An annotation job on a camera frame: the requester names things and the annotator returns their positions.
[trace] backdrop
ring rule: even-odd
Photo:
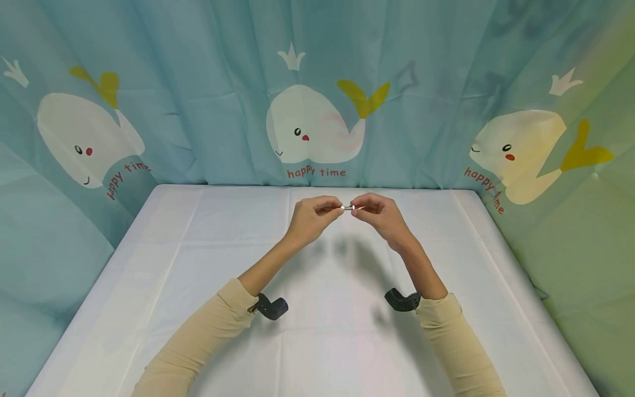
[[[0,396],[163,183],[475,190],[601,395],[635,393],[633,1],[0,10]]]

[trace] beige long-sleeve shirt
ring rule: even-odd
[[[258,302],[231,279],[175,332],[150,361],[132,397],[185,397],[205,363],[251,325]],[[453,294],[422,299],[416,310],[425,336],[457,397],[503,397],[500,379]]]

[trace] whale cartoon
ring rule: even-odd
[[[93,85],[114,109],[119,124],[92,101],[65,93],[50,93],[40,101],[37,127],[53,157],[70,177],[94,189],[102,186],[114,163],[143,153],[145,145],[117,105],[117,74],[102,74],[99,86],[80,67],[71,69],[70,73]]]
[[[350,133],[333,104],[305,85],[293,85],[271,102],[267,135],[281,162],[310,159],[316,163],[343,163],[357,156],[364,143],[366,118],[383,104],[390,83],[382,85],[370,98],[352,81],[340,80],[337,85],[352,100],[359,115]]]
[[[577,139],[561,166],[541,176],[549,154],[566,131],[557,113],[529,110],[492,119],[476,135],[470,157],[500,179],[509,201],[523,205],[538,198],[563,172],[613,159],[603,147],[585,149],[590,127],[588,120],[581,120]]]

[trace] white crown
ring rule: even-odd
[[[571,69],[569,73],[562,76],[562,78],[557,77],[555,74],[551,76],[551,89],[549,93],[551,95],[560,96],[564,94],[569,88],[574,87],[578,84],[582,84],[582,80],[574,80],[571,81],[571,77],[573,77],[573,71],[575,68]]]
[[[300,61],[306,54],[304,52],[301,52],[296,57],[295,50],[293,49],[293,43],[291,43],[291,46],[289,46],[289,53],[284,53],[284,51],[278,51],[278,55],[280,55],[282,59],[284,59],[284,61],[286,62],[286,66],[287,68],[289,68],[290,71],[299,71]]]
[[[24,73],[22,73],[22,69],[20,69],[20,63],[18,62],[18,60],[14,60],[13,65],[11,65],[9,61],[4,59],[4,57],[3,60],[6,63],[6,66],[9,68],[8,71],[4,72],[4,75],[6,77],[14,79],[18,83],[20,83],[21,86],[26,88],[29,85],[29,80],[27,79],[27,76],[24,76]]]

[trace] yellow whale tail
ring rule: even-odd
[[[84,70],[81,66],[75,66],[70,68],[70,74],[77,77],[78,79],[86,80],[93,86],[95,91],[101,95],[101,97],[106,101],[107,104],[112,106],[113,109],[118,109],[119,104],[117,103],[117,91],[119,91],[119,76],[115,72],[106,72],[102,74],[100,78],[99,85],[93,80],[92,77]]]
[[[578,137],[566,153],[565,159],[560,166],[562,172],[574,168],[607,163],[613,159],[613,154],[604,147],[595,146],[590,149],[584,149],[587,145],[589,129],[591,129],[589,120],[581,120],[580,124],[578,124]]]
[[[370,98],[366,98],[364,91],[351,80],[340,80],[337,82],[337,86],[352,100],[360,119],[367,118],[372,112],[379,109],[391,89],[391,84],[385,83]]]

